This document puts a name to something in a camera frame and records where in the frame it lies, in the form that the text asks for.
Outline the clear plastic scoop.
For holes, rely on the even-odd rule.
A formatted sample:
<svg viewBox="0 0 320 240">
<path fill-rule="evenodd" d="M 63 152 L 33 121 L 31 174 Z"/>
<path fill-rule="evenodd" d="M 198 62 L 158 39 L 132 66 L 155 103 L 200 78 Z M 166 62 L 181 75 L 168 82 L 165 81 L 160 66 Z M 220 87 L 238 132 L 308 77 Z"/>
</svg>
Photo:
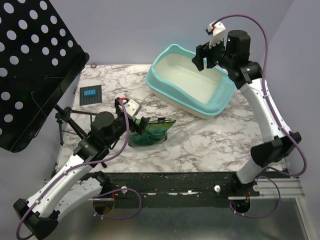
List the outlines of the clear plastic scoop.
<svg viewBox="0 0 320 240">
<path fill-rule="evenodd" d="M 179 130 L 167 140 L 166 144 L 169 147 L 181 145 L 182 143 L 187 141 L 192 134 L 194 134 L 197 130 L 204 127 L 205 125 L 205 123 L 200 123 L 192 128 L 189 128 L 188 130 Z"/>
</svg>

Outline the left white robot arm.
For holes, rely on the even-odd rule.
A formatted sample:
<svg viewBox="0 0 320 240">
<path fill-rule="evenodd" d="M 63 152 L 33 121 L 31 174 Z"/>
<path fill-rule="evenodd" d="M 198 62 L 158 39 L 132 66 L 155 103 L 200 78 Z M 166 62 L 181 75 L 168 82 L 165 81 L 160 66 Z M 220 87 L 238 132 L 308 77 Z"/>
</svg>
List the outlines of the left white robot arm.
<svg viewBox="0 0 320 240">
<path fill-rule="evenodd" d="M 69 210 L 89 198 L 107 197 L 111 185 L 94 179 L 91 189 L 84 189 L 79 197 L 69 197 L 70 189 L 96 165 L 109 162 L 125 150 L 130 133 L 141 135 L 149 122 L 143 117 L 136 123 L 142 106 L 133 99 L 118 97 L 114 102 L 115 114 L 102 111 L 95 115 L 90 131 L 82 136 L 65 165 L 40 190 L 28 199 L 19 198 L 13 205 L 19 217 L 15 237 L 22 239 L 20 230 L 26 226 L 31 237 L 43 240 L 58 226 L 59 220 Z"/>
</svg>

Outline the green litter bag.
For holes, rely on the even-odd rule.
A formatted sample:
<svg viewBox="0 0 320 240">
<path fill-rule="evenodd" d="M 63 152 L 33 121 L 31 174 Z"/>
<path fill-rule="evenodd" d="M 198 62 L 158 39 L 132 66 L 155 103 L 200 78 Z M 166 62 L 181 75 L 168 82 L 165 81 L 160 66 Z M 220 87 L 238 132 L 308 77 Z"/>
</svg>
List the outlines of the green litter bag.
<svg viewBox="0 0 320 240">
<path fill-rule="evenodd" d="M 175 123 L 175 119 L 165 119 L 163 123 L 158 123 L 157 120 L 150 120 L 142 135 L 136 132 L 130 133 L 128 145 L 132 148 L 139 148 L 163 143 L 168 139 L 167 131 Z"/>
</svg>

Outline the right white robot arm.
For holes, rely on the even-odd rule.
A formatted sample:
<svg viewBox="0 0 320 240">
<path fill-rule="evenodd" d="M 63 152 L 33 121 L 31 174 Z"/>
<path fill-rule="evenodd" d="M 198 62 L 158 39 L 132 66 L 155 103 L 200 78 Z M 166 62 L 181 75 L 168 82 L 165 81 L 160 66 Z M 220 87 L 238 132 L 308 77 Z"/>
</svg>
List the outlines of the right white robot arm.
<svg viewBox="0 0 320 240">
<path fill-rule="evenodd" d="M 230 191 L 241 196 L 270 164 L 280 162 L 295 148 L 292 141 L 302 140 L 299 132 L 292 132 L 283 121 L 268 85 L 263 80 L 263 70 L 258 62 L 251 61 L 251 37 L 244 30 L 231 30 L 224 37 L 224 30 L 214 27 L 207 30 L 211 41 L 196 47 L 192 62 L 199 71 L 219 66 L 227 71 L 228 77 L 250 105 L 260 128 L 262 143 L 250 149 L 251 158 L 234 175 Z"/>
</svg>

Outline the black bag clip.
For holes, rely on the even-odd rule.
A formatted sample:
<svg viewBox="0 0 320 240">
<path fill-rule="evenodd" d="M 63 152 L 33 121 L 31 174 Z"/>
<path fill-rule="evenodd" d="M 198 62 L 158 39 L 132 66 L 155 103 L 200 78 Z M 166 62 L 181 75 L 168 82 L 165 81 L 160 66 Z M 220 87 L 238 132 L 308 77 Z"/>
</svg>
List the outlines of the black bag clip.
<svg viewBox="0 0 320 240">
<path fill-rule="evenodd" d="M 165 117 L 160 117 L 160 118 L 157 119 L 158 123 L 164 123 L 165 121 L 166 121 Z"/>
</svg>

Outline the teal white litter box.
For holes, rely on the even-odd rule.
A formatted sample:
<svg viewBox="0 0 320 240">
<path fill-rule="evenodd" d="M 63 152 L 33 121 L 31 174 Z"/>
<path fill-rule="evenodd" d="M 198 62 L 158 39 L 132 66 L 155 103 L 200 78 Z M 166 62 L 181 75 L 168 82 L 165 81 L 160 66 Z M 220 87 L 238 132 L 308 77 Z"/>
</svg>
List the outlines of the teal white litter box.
<svg viewBox="0 0 320 240">
<path fill-rule="evenodd" d="M 220 67 L 198 71 L 192 63 L 194 56 L 178 44 L 169 45 L 154 60 L 145 81 L 160 99 L 199 118 L 211 119 L 227 107 L 236 86 Z"/>
</svg>

